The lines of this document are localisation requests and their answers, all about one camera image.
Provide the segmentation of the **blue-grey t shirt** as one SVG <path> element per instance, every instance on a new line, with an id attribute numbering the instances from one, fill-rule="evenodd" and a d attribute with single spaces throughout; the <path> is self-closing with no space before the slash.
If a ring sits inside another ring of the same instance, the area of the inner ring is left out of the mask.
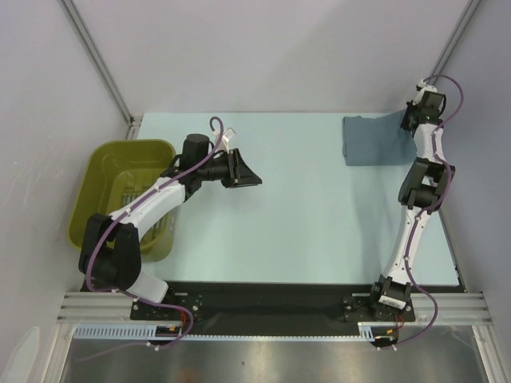
<path id="1" fill-rule="evenodd" d="M 343 118 L 343 156 L 346 166 L 411 164 L 417 154 L 409 131 L 401 128 L 405 111 L 379 117 Z"/>

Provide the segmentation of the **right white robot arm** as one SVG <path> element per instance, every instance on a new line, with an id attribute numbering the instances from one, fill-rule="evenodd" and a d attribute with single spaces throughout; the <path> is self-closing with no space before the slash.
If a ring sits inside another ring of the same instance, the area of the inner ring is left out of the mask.
<path id="1" fill-rule="evenodd" d="M 418 285 L 413 269 L 420 239 L 454 177 L 455 167 L 448 164 L 442 148 L 444 108 L 443 96 L 411 101 L 403 117 L 402 128 L 412 133 L 417 156 L 398 193 L 402 220 L 393 257 L 368 300 L 370 314 L 379 321 L 389 321 L 410 306 L 411 290 Z"/>

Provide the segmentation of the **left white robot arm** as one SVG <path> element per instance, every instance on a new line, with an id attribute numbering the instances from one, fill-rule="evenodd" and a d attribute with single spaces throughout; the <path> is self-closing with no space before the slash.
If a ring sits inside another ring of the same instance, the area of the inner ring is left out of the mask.
<path id="1" fill-rule="evenodd" d="M 149 302 L 149 310 L 166 319 L 175 313 L 176 299 L 168 284 L 144 271 L 141 239 L 164 215 L 187 202 L 204 182 L 225 188 L 258 186 L 262 179 L 237 148 L 219 150 L 207 136 L 189 134 L 181 154 L 155 183 L 133 202 L 108 215 L 92 215 L 85 227 L 79 269 L 90 290 L 123 291 Z"/>

